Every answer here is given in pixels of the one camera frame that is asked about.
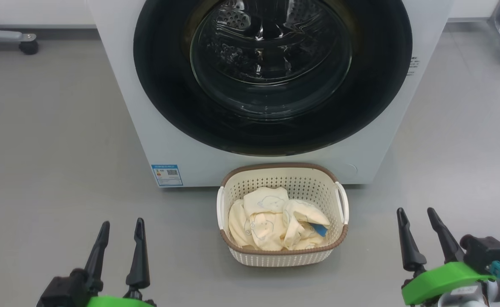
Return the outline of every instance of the basket handle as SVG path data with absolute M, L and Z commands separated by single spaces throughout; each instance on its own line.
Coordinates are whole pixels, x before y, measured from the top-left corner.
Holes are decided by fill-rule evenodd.
M 343 216 L 343 225 L 349 224 L 349 199 L 347 197 L 347 193 L 345 192 L 345 188 L 338 181 L 335 182 L 337 185 L 337 189 L 339 190 L 339 194 L 341 196 L 341 203 L 339 203 L 339 212 L 341 216 Z
M 223 230 L 223 212 L 224 212 L 224 204 L 225 197 L 223 197 L 223 189 L 224 187 L 220 187 L 217 190 L 217 198 L 216 198 L 216 210 L 217 210 L 217 225 L 219 226 L 219 230 Z

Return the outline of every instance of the washing machine door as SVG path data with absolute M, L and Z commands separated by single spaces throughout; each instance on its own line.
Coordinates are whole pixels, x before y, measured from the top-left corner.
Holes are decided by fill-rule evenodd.
M 351 136 L 408 72 L 402 0 L 147 0 L 134 35 L 143 89 L 174 126 L 244 155 Z

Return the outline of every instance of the washing machine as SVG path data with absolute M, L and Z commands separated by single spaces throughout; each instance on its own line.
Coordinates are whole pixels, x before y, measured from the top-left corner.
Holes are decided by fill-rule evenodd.
M 452 0 L 88 0 L 160 187 L 315 163 L 370 183 Z

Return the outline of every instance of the laundry basket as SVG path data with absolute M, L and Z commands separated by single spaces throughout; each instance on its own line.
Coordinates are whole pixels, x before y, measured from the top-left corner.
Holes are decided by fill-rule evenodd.
M 235 200 L 259 187 L 287 190 L 290 199 L 308 200 L 327 216 L 331 226 L 322 247 L 292 251 L 243 249 L 229 231 L 229 210 Z M 326 259 L 345 239 L 349 223 L 347 194 L 335 176 L 319 165 L 279 163 L 241 167 L 231 171 L 217 191 L 217 224 L 238 262 L 246 266 L 304 266 Z

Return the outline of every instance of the caster wheel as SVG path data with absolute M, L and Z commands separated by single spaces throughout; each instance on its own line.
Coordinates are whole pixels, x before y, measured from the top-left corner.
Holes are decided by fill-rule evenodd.
M 35 55 L 38 52 L 38 42 L 37 41 L 22 41 L 18 48 L 25 55 Z

